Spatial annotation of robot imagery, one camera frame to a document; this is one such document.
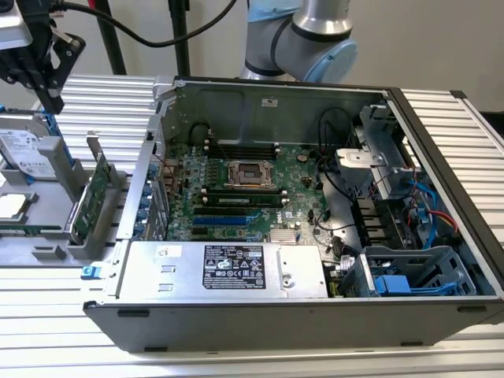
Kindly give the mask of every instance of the hard drive label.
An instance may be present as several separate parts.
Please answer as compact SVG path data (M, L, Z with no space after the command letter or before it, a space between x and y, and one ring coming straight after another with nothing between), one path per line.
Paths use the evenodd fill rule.
M266 289L262 246L205 246L206 289Z
M38 145L39 138L25 130L0 130L0 150L11 165L36 179L53 179L54 170Z

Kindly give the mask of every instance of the motherboard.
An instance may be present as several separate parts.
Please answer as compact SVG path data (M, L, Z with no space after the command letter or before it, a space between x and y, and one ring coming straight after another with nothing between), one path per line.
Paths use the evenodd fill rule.
M168 240L323 246L313 219L326 203L309 147L176 144L167 156Z

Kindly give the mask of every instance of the black stand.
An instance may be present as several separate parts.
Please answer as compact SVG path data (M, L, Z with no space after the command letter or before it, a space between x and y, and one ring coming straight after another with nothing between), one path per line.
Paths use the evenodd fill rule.
M109 0L95 0L94 7L96 10L101 10L103 13L112 16ZM98 19L98 26L102 33L102 39L105 44L107 56L109 57L110 67L112 67L112 73L114 75L126 75L126 67L124 66L123 54L120 51L119 39L117 38L115 27L100 19Z
M189 0L168 0L168 7L172 17L173 38L187 34L186 12L190 10ZM189 62L189 48L187 40L175 45L176 67L179 75L191 75Z

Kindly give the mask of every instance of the cpu socket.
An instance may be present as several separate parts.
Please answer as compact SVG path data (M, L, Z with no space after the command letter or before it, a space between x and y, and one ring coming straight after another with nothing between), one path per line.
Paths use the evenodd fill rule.
M271 189L272 166L267 161L230 161L227 187Z

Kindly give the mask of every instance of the warning label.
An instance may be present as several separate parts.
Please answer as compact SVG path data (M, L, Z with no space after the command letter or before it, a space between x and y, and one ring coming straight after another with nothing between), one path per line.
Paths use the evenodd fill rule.
M266 289L262 246L205 246L206 289Z

